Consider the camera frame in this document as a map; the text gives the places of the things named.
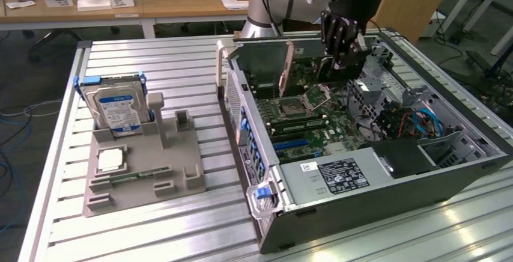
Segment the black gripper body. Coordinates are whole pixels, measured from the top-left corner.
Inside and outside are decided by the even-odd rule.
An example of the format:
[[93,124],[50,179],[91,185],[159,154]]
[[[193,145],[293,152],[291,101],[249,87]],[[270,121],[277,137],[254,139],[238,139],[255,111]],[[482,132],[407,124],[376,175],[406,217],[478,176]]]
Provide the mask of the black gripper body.
[[364,31],[379,4],[380,0],[334,0],[329,2],[329,10],[336,16],[355,21],[358,29]]

